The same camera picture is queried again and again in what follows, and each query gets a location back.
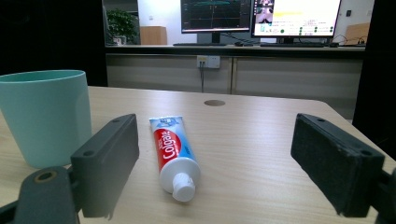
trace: wooden table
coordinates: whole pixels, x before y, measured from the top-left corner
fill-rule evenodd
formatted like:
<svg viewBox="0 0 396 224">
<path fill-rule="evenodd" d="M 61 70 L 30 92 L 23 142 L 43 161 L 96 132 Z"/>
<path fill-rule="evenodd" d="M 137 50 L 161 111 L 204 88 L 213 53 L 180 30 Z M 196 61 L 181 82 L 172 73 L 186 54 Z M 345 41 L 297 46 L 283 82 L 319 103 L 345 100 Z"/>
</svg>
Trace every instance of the wooden table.
<svg viewBox="0 0 396 224">
<path fill-rule="evenodd" d="M 140 158 L 114 217 L 81 223 L 374 223 L 336 215 L 332 205 L 291 157 L 297 113 L 326 119 L 377 148 L 328 105 L 311 100 L 90 87 L 92 129 L 135 113 Z M 206 105 L 219 100 L 225 105 Z M 159 184 L 149 118 L 181 115 L 201 165 L 194 199 L 179 203 Z M 384 170 L 396 162 L 386 157 Z M 23 160 L 0 114 L 0 206 L 18 199 L 22 180 L 36 171 Z"/>
</svg>

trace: monitor screen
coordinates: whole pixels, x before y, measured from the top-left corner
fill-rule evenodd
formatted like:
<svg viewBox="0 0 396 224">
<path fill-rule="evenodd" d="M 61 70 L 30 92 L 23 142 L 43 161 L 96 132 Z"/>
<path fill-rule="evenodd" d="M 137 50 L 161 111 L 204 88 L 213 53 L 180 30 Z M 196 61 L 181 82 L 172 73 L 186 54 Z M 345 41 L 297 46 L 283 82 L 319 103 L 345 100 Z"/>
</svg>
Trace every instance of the monitor screen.
<svg viewBox="0 0 396 224">
<path fill-rule="evenodd" d="M 341 0 L 253 0 L 251 37 L 332 38 Z"/>
<path fill-rule="evenodd" d="M 250 32 L 250 0 L 181 0 L 181 33 Z"/>
</svg>

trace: teal cup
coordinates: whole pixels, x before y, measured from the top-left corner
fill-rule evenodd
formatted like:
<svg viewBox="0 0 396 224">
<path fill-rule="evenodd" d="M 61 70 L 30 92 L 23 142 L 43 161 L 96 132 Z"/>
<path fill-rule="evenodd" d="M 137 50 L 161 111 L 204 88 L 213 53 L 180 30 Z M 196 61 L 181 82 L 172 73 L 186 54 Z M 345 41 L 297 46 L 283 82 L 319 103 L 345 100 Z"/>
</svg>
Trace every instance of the teal cup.
<svg viewBox="0 0 396 224">
<path fill-rule="evenodd" d="M 84 71 L 0 76 L 0 110 L 25 161 L 35 168 L 70 164 L 70 156 L 92 137 Z"/>
</svg>

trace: red label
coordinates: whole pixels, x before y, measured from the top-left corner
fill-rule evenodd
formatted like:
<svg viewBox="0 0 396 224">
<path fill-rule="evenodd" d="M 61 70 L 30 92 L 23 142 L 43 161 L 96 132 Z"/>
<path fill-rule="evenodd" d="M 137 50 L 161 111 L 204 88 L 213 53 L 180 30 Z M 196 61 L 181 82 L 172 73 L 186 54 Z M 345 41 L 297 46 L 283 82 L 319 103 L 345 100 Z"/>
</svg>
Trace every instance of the red label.
<svg viewBox="0 0 396 224">
<path fill-rule="evenodd" d="M 181 143 L 175 133 L 166 129 L 156 130 L 154 132 L 154 139 L 157 148 L 158 165 L 161 171 L 167 162 L 177 158 Z"/>
</svg>

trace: toothpaste cap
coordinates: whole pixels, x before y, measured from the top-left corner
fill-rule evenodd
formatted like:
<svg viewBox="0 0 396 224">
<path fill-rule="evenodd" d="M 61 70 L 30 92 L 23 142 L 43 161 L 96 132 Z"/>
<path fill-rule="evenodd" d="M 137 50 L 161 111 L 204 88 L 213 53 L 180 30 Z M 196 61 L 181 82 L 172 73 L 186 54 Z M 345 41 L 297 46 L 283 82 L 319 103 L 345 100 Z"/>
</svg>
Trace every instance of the toothpaste cap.
<svg viewBox="0 0 396 224">
<path fill-rule="evenodd" d="M 173 179 L 173 197 L 180 202 L 190 201 L 195 194 L 195 185 L 189 175 L 179 173 Z"/>
</svg>

